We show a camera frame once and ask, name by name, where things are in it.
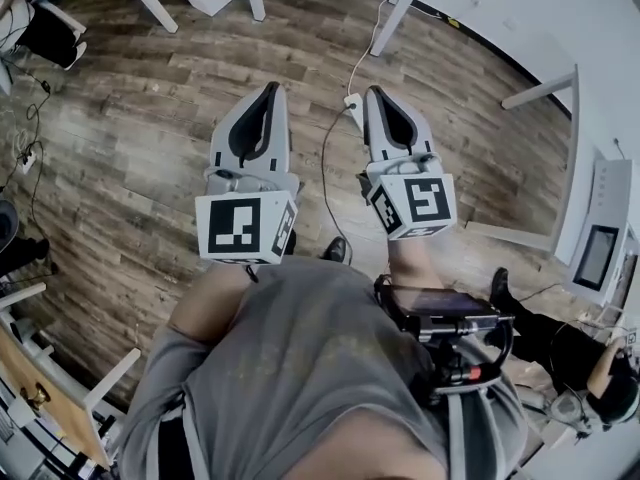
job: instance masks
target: power outlet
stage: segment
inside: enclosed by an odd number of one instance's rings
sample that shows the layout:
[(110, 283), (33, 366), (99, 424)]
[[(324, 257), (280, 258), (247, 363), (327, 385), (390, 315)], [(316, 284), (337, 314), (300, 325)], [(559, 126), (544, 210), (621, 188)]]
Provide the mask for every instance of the power outlet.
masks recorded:
[(364, 102), (362, 101), (362, 96), (358, 93), (347, 96), (344, 99), (344, 104), (347, 107), (353, 106), (353, 108), (349, 108), (349, 112), (351, 112), (351, 117), (358, 125), (360, 133), (364, 135)]
[(35, 163), (36, 163), (36, 154), (33, 151), (31, 151), (29, 153), (29, 156), (26, 159), (26, 162), (23, 161), (22, 163), (22, 174), (27, 174), (31, 169), (31, 167), (33, 166), (33, 164)]

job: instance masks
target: black cable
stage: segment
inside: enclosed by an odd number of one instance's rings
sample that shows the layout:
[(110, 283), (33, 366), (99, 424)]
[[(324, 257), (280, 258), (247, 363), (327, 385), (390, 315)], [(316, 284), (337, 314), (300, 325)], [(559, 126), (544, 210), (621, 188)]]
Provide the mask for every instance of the black cable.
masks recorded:
[(44, 146), (42, 145), (42, 142), (37, 140), (37, 141), (34, 141), (33, 144), (38, 144), (38, 146), (40, 146), (40, 151), (42, 152), (42, 158), (40, 159), (40, 168), (38, 169), (38, 178), (36, 179), (36, 185), (35, 187), (33, 187), (33, 194), (31, 194), (31, 218), (33, 219), (33, 223), (38, 228), (38, 231), (40, 231), (42, 238), (44, 238), (45, 240), (49, 240), (45, 232), (42, 230), (42, 227), (38, 223), (38, 219), (36, 219), (36, 213), (33, 210), (33, 205), (36, 202), (36, 193), (38, 192), (38, 185), (40, 184), (40, 177), (42, 176), (42, 167), (44, 166), (44, 155), (45, 155)]
[(37, 281), (38, 279), (44, 279), (45, 277), (53, 277), (53, 276), (56, 276), (56, 275), (58, 275), (58, 272), (57, 271), (56, 272), (52, 271), (50, 274), (43, 274), (41, 276), (28, 277), (26, 279), (20, 279), (18, 281), (7, 281), (7, 282), (4, 282), (4, 283), (0, 283), (0, 289), (4, 289), (5, 286), (11, 286), (11, 285), (14, 285), (14, 284), (26, 283), (26, 282), (29, 282), (29, 281)]
[(533, 297), (535, 297), (536, 295), (540, 295), (541, 293), (546, 292), (547, 290), (551, 290), (551, 288), (555, 288), (556, 286), (560, 286), (562, 283), (553, 283), (552, 285), (547, 286), (546, 288), (543, 288), (542, 290), (538, 290), (535, 293), (532, 293), (531, 295), (525, 297), (524, 299), (520, 299), (518, 300), (518, 302), (524, 302), (525, 300), (529, 300), (532, 299)]
[(347, 238), (347, 236), (342, 232), (342, 229), (340, 229), (340, 226), (338, 225), (338, 221), (336, 220), (335, 215), (333, 215), (333, 211), (331, 210), (331, 207), (329, 206), (329, 199), (327, 198), (327, 180), (326, 180), (326, 176), (325, 176), (325, 172), (324, 172), (324, 157), (325, 157), (325, 151), (327, 148), (327, 141), (329, 140), (329, 136), (331, 135), (331, 132), (333, 131), (333, 129), (335, 128), (336, 124), (338, 124), (338, 120), (340, 119), (340, 117), (342, 117), (342, 114), (344, 114), (347, 110), (349, 110), (350, 107), (345, 107), (343, 108), (340, 113), (336, 116), (336, 118), (333, 121), (333, 124), (329, 127), (329, 130), (327, 130), (327, 134), (324, 136), (324, 140), (322, 141), (322, 155), (320, 157), (320, 167), (321, 167), (321, 171), (322, 171), (322, 193), (324, 195), (324, 204), (327, 207), (327, 210), (329, 210), (329, 215), (331, 215), (331, 220), (333, 220), (333, 224), (336, 226), (336, 229), (338, 230), (338, 233), (340, 233), (340, 236), (342, 238), (344, 238), (344, 241), (347, 244), (347, 247), (349, 248), (349, 266), (351, 265), (351, 262), (353, 260), (353, 247), (351, 246), (351, 242), (349, 242), (349, 239)]
[(2, 187), (0, 187), (0, 193), (2, 193), (2, 191), (5, 189), (5, 187), (9, 184), (9, 181), (11, 181), (11, 178), (13, 178), (13, 175), (15, 174), (16, 169), (17, 169), (18, 164), (20, 163), (20, 161), (26, 163), (27, 159), (31, 155), (31, 149), (38, 142), (40, 143), (40, 148), (42, 149), (42, 153), (43, 153), (43, 157), (44, 157), (44, 147), (42, 146), (42, 142), (40, 142), (39, 139), (38, 139), (38, 137), (40, 136), (40, 109), (42, 108), (42, 106), (51, 97), (51, 88), (49, 87), (49, 84), (46, 81), (40, 82), (40, 84), (42, 86), (42, 90), (47, 93), (47, 96), (45, 97), (44, 100), (42, 100), (42, 103), (40, 103), (40, 105), (36, 105), (35, 103), (32, 103), (31, 105), (29, 105), (27, 107), (27, 111), (26, 111), (27, 121), (33, 121), (33, 119), (36, 118), (36, 129), (35, 129), (35, 134), (34, 134), (33, 140), (29, 144), (27, 144), (27, 146), (24, 148), (24, 150), (21, 151), (20, 154), (18, 155), (18, 158), (16, 158), (16, 163), (14, 164), (13, 169), (9, 173), (9, 176), (7, 176), (7, 179), (4, 182), (4, 185)]
[(614, 143), (614, 144), (616, 145), (616, 147), (618, 148), (618, 151), (620, 151), (620, 156), (622, 156), (622, 159), (623, 159), (623, 160), (626, 160), (626, 159), (627, 159), (627, 157), (626, 157), (626, 156), (624, 156), (624, 152), (622, 151), (622, 148), (620, 148), (620, 141), (619, 141), (617, 138), (615, 138), (615, 139), (613, 139), (613, 143)]
[(9, 59), (6, 58), (2, 58), (2, 62), (4, 62), (5, 64), (10, 64), (11, 66), (13, 66), (14, 68), (16, 68), (17, 70), (21, 71), (22, 73), (24, 73), (25, 75), (33, 78), (36, 82), (38, 82), (40, 85), (46, 84), (46, 82), (43, 82), (42, 80), (40, 80), (39, 78), (36, 78), (35, 76), (33, 76), (31, 73), (29, 73), (26, 69), (24, 69), (21, 66), (18, 66), (15, 62), (10, 61)]

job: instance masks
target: white cable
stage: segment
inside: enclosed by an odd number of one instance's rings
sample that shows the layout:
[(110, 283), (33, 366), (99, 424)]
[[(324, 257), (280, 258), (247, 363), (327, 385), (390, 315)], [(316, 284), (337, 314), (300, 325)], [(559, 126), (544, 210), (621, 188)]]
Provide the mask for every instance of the white cable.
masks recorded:
[(353, 77), (356, 74), (356, 70), (358, 69), (360, 64), (362, 64), (362, 61), (369, 54), (369, 50), (371, 50), (371, 47), (373, 46), (373, 42), (376, 39), (376, 32), (378, 31), (378, 27), (380, 26), (380, 17), (381, 17), (380, 12), (382, 11), (382, 6), (386, 4), (388, 1), (389, 0), (383, 0), (382, 2), (380, 2), (380, 5), (378, 6), (378, 19), (376, 21), (376, 26), (373, 27), (373, 33), (371, 34), (371, 41), (369, 41), (369, 46), (367, 46), (367, 49), (365, 50), (364, 54), (362, 55), (362, 57), (360, 57), (360, 60), (354, 66), (353, 71), (351, 72), (351, 77), (349, 78), (349, 85), (347, 86), (347, 96), (351, 96), (351, 84), (353, 83)]
[[(380, 26), (380, 11), (382, 11), (382, 6), (386, 4), (388, 1), (389, 0), (383, 0), (382, 2), (380, 2), (380, 5), (378, 6), (378, 19), (376, 20), (376, 26), (373, 27), (373, 33), (371, 34), (371, 41), (369, 42), (369, 46), (367, 47), (366, 51), (364, 52), (362, 57), (360, 57), (360, 60), (358, 61), (358, 63), (353, 68), (353, 71), (351, 72), (351, 77), (349, 78), (349, 86), (347, 87), (347, 96), (351, 96), (351, 84), (353, 83), (353, 77), (355, 76), (358, 67), (360, 66), (360, 64), (362, 64), (362, 61), (369, 54), (369, 51), (373, 47), (373, 43), (376, 39), (376, 32), (378, 31), (378, 27)], [(421, 12), (426, 16), (429, 16), (430, 18), (442, 20), (442, 16), (440, 16), (439, 14), (437, 15), (429, 14), (428, 12), (425, 12), (422, 9), (418, 9), (417, 7), (414, 7), (414, 9), (416, 9), (417, 11)]]

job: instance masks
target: white wall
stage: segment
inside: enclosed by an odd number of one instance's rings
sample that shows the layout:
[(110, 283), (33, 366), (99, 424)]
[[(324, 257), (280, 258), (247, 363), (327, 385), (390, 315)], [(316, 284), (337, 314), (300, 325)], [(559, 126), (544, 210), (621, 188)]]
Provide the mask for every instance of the white wall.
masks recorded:
[(577, 445), (543, 449), (523, 469), (532, 480), (616, 480), (638, 459), (640, 423), (633, 420)]

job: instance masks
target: cable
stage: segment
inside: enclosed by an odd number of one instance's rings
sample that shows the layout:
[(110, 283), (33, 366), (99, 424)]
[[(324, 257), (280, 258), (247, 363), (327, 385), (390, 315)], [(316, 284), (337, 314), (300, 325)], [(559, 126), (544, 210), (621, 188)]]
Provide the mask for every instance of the cable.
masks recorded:
[[(25, 149), (17, 156), (16, 162), (15, 162), (15, 164), (13, 166), (13, 169), (9, 173), (9, 176), (7, 176), (7, 179), (5, 180), (4, 185), (2, 185), (2, 187), (0, 187), (0, 194), (5, 189), (5, 187), (9, 184), (9, 182), (11, 181), (11, 178), (13, 178), (13, 175), (15, 174), (16, 169), (18, 168), (18, 164), (20, 163), (20, 161), (23, 161), (23, 162), (26, 163), (26, 160), (31, 155), (31, 149), (33, 148), (33, 146), (36, 143), (40, 142), (39, 139), (38, 139), (38, 137), (40, 136), (40, 109), (47, 102), (47, 100), (51, 97), (51, 88), (49, 87), (49, 84), (46, 81), (44, 81), (44, 82), (41, 82), (41, 85), (42, 85), (42, 89), (47, 93), (47, 96), (42, 101), (42, 103), (40, 103), (40, 105), (36, 105), (35, 103), (32, 103), (31, 105), (29, 105), (27, 107), (27, 111), (26, 111), (27, 121), (33, 121), (33, 119), (36, 118), (36, 128), (35, 128), (34, 138), (29, 144), (27, 144)], [(39, 145), (40, 145), (40, 148), (42, 149), (43, 157), (44, 157), (44, 147), (42, 146), (42, 142), (40, 142)]]
[(620, 148), (620, 141), (619, 141), (617, 138), (615, 138), (615, 139), (613, 139), (613, 143), (614, 143), (614, 144), (616, 145), (616, 147), (618, 148), (618, 151), (620, 151), (620, 156), (622, 156), (622, 159), (623, 159), (623, 160), (626, 160), (626, 159), (627, 159), (627, 157), (626, 157), (626, 156), (624, 156), (624, 153), (623, 153), (623, 151), (622, 151), (622, 148)]
[(349, 242), (349, 239), (347, 238), (347, 236), (342, 232), (342, 229), (340, 229), (340, 226), (338, 225), (338, 221), (336, 220), (336, 217), (335, 215), (333, 215), (333, 211), (329, 206), (329, 199), (327, 198), (327, 180), (324, 172), (324, 157), (325, 157), (325, 150), (327, 148), (327, 141), (329, 140), (329, 136), (331, 135), (331, 132), (335, 128), (336, 124), (338, 124), (338, 120), (340, 119), (342, 114), (344, 114), (347, 110), (349, 110), (349, 107), (345, 107), (340, 111), (340, 113), (334, 119), (333, 124), (329, 127), (329, 130), (327, 130), (327, 134), (324, 136), (324, 140), (322, 141), (322, 156), (320, 157), (320, 167), (322, 170), (322, 193), (324, 195), (324, 204), (326, 205), (327, 210), (329, 210), (329, 215), (331, 215), (331, 219), (333, 220), (333, 224), (336, 226), (338, 233), (340, 233), (340, 236), (344, 238), (344, 241), (347, 243), (347, 247), (349, 248), (349, 266), (350, 266), (353, 260), (353, 247), (351, 246), (351, 242)]
[(36, 180), (36, 186), (33, 187), (33, 194), (31, 194), (31, 218), (33, 219), (33, 223), (38, 228), (38, 231), (42, 235), (42, 238), (45, 240), (49, 240), (45, 232), (42, 230), (42, 227), (38, 223), (38, 219), (36, 219), (36, 213), (33, 209), (33, 206), (36, 202), (36, 193), (38, 192), (38, 185), (40, 184), (40, 177), (42, 176), (42, 167), (44, 166), (44, 155), (45, 155), (44, 146), (42, 145), (42, 142), (37, 140), (37, 141), (34, 141), (33, 144), (38, 144), (38, 146), (40, 146), (40, 151), (42, 152), (42, 158), (40, 159), (40, 168), (38, 169), (38, 179)]
[(525, 300), (529, 300), (532, 299), (533, 297), (535, 297), (536, 295), (540, 295), (541, 293), (546, 292), (547, 290), (551, 290), (551, 288), (555, 288), (556, 286), (560, 286), (562, 283), (553, 283), (552, 285), (547, 286), (546, 288), (543, 288), (542, 290), (538, 290), (535, 293), (532, 293), (531, 295), (525, 297), (524, 299), (520, 299), (518, 300), (518, 302), (524, 302)]
[(18, 66), (15, 62), (10, 61), (9, 59), (6, 58), (2, 58), (2, 62), (4, 62), (5, 64), (10, 64), (11, 66), (13, 66), (14, 68), (16, 68), (18, 71), (21, 71), (22, 73), (24, 73), (25, 75), (33, 78), (36, 82), (38, 82), (40, 85), (44, 86), (44, 85), (49, 85), (46, 81), (43, 82), (42, 80), (40, 80), (39, 78), (36, 78), (35, 76), (33, 76), (31, 73), (29, 73), (26, 69), (24, 69), (21, 66)]
[(380, 5), (378, 6), (378, 19), (376, 20), (376, 26), (373, 27), (373, 32), (371, 34), (371, 41), (369, 41), (369, 46), (367, 46), (367, 49), (362, 54), (362, 57), (360, 57), (360, 60), (353, 67), (353, 71), (351, 72), (351, 77), (349, 78), (349, 85), (347, 86), (347, 96), (351, 96), (351, 84), (353, 83), (353, 77), (355, 76), (358, 67), (360, 67), (360, 64), (362, 64), (362, 61), (369, 54), (369, 50), (371, 50), (371, 47), (373, 46), (373, 42), (376, 39), (376, 32), (378, 31), (378, 27), (380, 26), (380, 17), (381, 17), (380, 12), (382, 11), (382, 6), (386, 4), (388, 1), (389, 0), (383, 0), (382, 2), (380, 2)]
[[(347, 86), (347, 96), (351, 96), (351, 85), (353, 84), (353, 78), (356, 74), (358, 67), (360, 67), (360, 64), (362, 64), (362, 61), (369, 54), (369, 51), (373, 47), (373, 43), (375, 42), (375, 39), (376, 39), (376, 32), (378, 31), (378, 27), (380, 26), (382, 6), (386, 4), (388, 1), (389, 0), (383, 0), (382, 2), (380, 2), (380, 5), (378, 6), (378, 18), (376, 20), (375, 27), (373, 27), (373, 32), (371, 33), (371, 41), (369, 41), (369, 46), (367, 47), (365, 52), (362, 54), (362, 57), (360, 57), (360, 60), (357, 62), (357, 64), (353, 68), (353, 71), (351, 72), (351, 77), (349, 78), (349, 85)], [(418, 9), (417, 7), (414, 7), (414, 9), (421, 12), (425, 16), (429, 16), (430, 18), (435, 18), (437, 20), (443, 21), (443, 17), (440, 14), (429, 14), (428, 12), (423, 11), (422, 9)]]
[(0, 290), (3, 290), (6, 286), (11, 286), (11, 285), (20, 284), (20, 283), (27, 283), (29, 281), (37, 281), (38, 279), (44, 279), (46, 277), (53, 277), (57, 275), (58, 275), (58, 270), (52, 268), (50, 274), (43, 274), (41, 276), (34, 276), (34, 277), (28, 277), (26, 279), (19, 279), (18, 281), (6, 281), (4, 283), (0, 283)]

